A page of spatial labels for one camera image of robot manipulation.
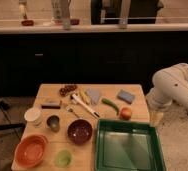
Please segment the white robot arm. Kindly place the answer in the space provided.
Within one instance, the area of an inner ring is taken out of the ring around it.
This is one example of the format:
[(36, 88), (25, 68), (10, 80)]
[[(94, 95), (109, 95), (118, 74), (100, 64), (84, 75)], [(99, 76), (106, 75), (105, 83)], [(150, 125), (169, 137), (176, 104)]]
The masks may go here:
[(146, 95), (151, 109), (167, 109), (173, 100), (188, 109), (187, 63), (179, 63), (155, 72), (152, 83), (153, 87)]

